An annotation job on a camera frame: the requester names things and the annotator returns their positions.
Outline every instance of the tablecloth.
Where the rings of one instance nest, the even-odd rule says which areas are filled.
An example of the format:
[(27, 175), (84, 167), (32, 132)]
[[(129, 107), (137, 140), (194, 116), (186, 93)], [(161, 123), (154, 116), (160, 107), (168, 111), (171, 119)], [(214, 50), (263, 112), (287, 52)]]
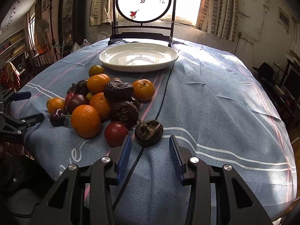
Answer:
[[(133, 41), (122, 40), (113, 46)], [(25, 147), (57, 179), (71, 164), (86, 166), (104, 156), (110, 147), (104, 139), (106, 121), (93, 139), (79, 137), (66, 120), (52, 127), (46, 101), (64, 99), (71, 83), (88, 78), (93, 65), (101, 65), (98, 55), (107, 47), (99, 41), (71, 53), (38, 74), (21, 91), (31, 91), (29, 100), (13, 102), (13, 116), (42, 112), (45, 120), (28, 129)], [(172, 46), (179, 58), (164, 70), (148, 73), (121, 73), (105, 69), (110, 78), (123, 82), (149, 79), (155, 95), (142, 104), (142, 121), (157, 119), (164, 126), (162, 139), (154, 146), (141, 147), (133, 138), (127, 173), (141, 155), (129, 183), (115, 209), (117, 224), (184, 224), (190, 186), (176, 179), (169, 153), (169, 136), (209, 165), (231, 164), (275, 218), (296, 196), (297, 181), (293, 150), (284, 123), (261, 85), (233, 54), (196, 43), (176, 40)], [(112, 202), (120, 186), (111, 186)], [(216, 222), (214, 186), (211, 185), (212, 224)]]

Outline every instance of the red cloth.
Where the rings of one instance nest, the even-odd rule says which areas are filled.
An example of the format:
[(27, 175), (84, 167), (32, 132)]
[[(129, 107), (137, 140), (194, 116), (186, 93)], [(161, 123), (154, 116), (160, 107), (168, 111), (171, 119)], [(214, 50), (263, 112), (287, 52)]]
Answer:
[(0, 83), (7, 88), (13, 88), (15, 91), (20, 89), (20, 73), (11, 62), (7, 62), (2, 67)]

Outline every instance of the white plate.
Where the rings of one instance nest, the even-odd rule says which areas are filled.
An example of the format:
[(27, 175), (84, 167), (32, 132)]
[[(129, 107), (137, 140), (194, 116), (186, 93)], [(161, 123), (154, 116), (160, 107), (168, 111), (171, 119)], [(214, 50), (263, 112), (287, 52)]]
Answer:
[(128, 43), (108, 48), (100, 53), (105, 67), (121, 72), (151, 72), (168, 67), (178, 59), (177, 52), (167, 46), (152, 43)]

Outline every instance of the cherry tomato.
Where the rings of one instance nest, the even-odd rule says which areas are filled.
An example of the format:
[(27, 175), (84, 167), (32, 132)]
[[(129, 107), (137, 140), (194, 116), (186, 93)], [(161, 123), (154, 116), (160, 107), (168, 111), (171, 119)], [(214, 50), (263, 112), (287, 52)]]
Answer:
[(122, 145), (127, 134), (128, 130), (124, 123), (112, 122), (106, 127), (104, 137), (109, 146), (117, 147)]
[(66, 99), (64, 100), (65, 105), (67, 106), (68, 101), (75, 95), (75, 92), (71, 92), (66, 96)]

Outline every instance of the bolt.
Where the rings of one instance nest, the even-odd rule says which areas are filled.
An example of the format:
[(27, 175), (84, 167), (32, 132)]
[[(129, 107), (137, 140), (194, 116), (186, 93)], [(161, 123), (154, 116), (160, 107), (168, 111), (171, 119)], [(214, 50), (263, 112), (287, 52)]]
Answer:
[(110, 158), (109, 157), (102, 157), (101, 161), (104, 162), (104, 163), (107, 163), (107, 162), (110, 162)]
[(232, 169), (232, 166), (230, 166), (229, 164), (224, 165), (224, 169), (226, 171), (230, 171)]
[(190, 158), (190, 161), (191, 161), (192, 163), (197, 163), (197, 162), (199, 162), (199, 158), (197, 158), (197, 157), (191, 157), (191, 158)]
[(68, 169), (71, 171), (75, 170), (76, 168), (77, 168), (76, 164), (71, 164), (68, 166)]

